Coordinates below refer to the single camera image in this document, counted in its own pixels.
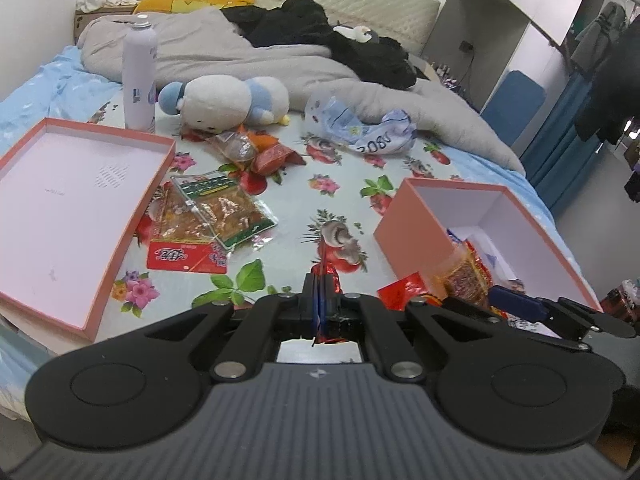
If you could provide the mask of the shiny red snack wrapper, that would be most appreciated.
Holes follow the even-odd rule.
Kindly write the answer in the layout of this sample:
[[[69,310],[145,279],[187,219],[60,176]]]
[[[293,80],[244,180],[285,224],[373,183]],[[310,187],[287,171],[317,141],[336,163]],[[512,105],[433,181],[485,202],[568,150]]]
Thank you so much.
[[[312,324],[314,344],[341,344],[348,338],[342,333],[341,284],[332,263],[328,260],[328,246],[323,240],[319,245],[319,262],[312,273]]]

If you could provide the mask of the blue kimchi snack bag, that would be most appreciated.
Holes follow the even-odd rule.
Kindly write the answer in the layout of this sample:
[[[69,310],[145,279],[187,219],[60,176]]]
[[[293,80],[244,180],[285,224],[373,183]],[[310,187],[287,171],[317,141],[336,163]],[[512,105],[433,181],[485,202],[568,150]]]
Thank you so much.
[[[471,245],[474,248],[478,247],[478,237],[482,233],[483,231],[477,226],[458,226],[447,230],[447,234],[453,243]]]

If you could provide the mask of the red sausage snack pack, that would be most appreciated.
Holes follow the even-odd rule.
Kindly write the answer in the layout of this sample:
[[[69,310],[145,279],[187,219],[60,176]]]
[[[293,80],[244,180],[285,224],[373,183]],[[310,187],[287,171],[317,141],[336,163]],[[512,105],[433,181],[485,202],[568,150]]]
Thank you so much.
[[[271,176],[286,165],[305,166],[303,156],[281,143],[274,144],[260,152],[253,160],[250,169],[263,177]]]

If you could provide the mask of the black clothing pile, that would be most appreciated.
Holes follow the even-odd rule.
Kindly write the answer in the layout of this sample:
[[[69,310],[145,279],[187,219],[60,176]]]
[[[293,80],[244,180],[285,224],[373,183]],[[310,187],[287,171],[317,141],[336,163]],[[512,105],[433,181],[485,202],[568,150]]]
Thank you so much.
[[[398,41],[378,36],[365,42],[350,39],[329,23],[326,12],[314,0],[286,0],[271,10],[234,6],[222,14],[255,48],[282,44],[325,47],[332,60],[350,68],[360,80],[396,90],[407,90],[425,77]]]

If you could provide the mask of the crumpled blue white plastic bag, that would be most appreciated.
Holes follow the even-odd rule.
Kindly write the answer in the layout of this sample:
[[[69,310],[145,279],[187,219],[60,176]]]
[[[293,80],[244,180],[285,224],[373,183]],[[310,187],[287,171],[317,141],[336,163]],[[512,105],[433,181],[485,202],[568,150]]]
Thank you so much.
[[[378,122],[363,122],[332,94],[314,92],[304,109],[306,131],[359,155],[398,155],[413,148],[416,124],[404,110],[391,110]]]

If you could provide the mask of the blue chair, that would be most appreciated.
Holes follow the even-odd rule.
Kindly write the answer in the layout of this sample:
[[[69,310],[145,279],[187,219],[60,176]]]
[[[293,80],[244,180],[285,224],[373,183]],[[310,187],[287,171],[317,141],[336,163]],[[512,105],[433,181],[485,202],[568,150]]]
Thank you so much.
[[[540,84],[519,70],[506,74],[486,103],[480,117],[505,144],[512,145],[523,133],[546,100]]]

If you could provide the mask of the orange clear snack pack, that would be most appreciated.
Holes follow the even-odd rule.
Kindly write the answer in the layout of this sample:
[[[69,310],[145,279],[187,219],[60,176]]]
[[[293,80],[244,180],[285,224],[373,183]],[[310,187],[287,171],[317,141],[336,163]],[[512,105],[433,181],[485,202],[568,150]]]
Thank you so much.
[[[268,148],[279,143],[279,140],[265,131],[236,129],[209,136],[206,141],[226,159],[232,162],[252,162],[255,157]]]

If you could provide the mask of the green pea cartilage snack pack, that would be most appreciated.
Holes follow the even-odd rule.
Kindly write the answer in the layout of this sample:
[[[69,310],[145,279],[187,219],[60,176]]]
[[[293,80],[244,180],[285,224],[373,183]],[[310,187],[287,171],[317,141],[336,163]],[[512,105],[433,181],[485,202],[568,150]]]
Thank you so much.
[[[263,202],[223,172],[175,176],[171,183],[228,252],[278,224]]]

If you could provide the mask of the light blue bed sheet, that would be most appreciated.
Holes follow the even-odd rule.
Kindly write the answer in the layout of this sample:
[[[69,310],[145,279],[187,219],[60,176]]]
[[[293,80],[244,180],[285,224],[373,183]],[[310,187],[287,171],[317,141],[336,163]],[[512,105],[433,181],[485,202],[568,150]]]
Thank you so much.
[[[42,118],[86,122],[120,88],[121,84],[88,72],[78,47],[65,47],[1,102],[1,154]]]

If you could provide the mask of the pink box lid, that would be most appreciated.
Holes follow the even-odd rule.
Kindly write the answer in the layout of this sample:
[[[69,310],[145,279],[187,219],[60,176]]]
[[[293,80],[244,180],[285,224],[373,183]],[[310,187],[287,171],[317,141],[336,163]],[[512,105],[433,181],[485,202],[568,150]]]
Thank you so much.
[[[1,297],[93,340],[175,155],[157,134],[44,118],[1,159]]]

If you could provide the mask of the red label snack pack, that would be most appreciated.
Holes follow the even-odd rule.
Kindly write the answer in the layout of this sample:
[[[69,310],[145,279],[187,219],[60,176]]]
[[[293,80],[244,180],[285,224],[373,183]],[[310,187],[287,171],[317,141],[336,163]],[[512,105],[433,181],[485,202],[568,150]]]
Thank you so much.
[[[227,252],[170,184],[153,204],[146,267],[155,271],[226,274]]]

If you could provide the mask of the pink box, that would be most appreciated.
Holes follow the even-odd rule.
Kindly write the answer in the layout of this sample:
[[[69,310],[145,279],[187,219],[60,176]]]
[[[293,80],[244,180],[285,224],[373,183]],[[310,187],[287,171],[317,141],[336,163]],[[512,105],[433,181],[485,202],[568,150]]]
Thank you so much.
[[[593,310],[596,295],[559,245],[502,185],[407,178],[374,231],[398,278],[431,278],[469,240],[488,268],[524,285],[527,295],[570,298]]]

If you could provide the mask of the white spray bottle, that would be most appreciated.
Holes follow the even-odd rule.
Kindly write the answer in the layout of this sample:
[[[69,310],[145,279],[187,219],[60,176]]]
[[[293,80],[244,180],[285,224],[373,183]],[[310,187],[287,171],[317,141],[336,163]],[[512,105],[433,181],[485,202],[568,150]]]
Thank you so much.
[[[148,14],[137,14],[122,47],[122,102],[125,127],[155,132],[158,39]]]

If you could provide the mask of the blue curtain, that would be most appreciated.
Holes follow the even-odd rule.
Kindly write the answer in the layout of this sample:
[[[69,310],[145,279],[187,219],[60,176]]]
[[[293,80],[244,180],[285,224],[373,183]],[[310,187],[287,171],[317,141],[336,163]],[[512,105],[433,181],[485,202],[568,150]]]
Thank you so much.
[[[580,140],[574,125],[589,101],[590,89],[590,82],[582,74],[570,76],[521,156],[527,180],[555,217],[575,199],[599,158],[598,139]]]

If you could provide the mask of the red dried tofu snack pack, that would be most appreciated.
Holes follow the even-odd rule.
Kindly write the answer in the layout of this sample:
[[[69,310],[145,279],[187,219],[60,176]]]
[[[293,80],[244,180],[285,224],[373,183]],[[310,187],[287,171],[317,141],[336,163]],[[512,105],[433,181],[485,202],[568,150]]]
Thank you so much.
[[[425,300],[442,307],[446,298],[464,300],[472,306],[502,316],[489,302],[489,289],[494,284],[488,267],[468,240],[454,242],[454,252],[435,272],[424,278],[414,272],[378,290],[378,299],[387,310],[403,311],[411,299]]]

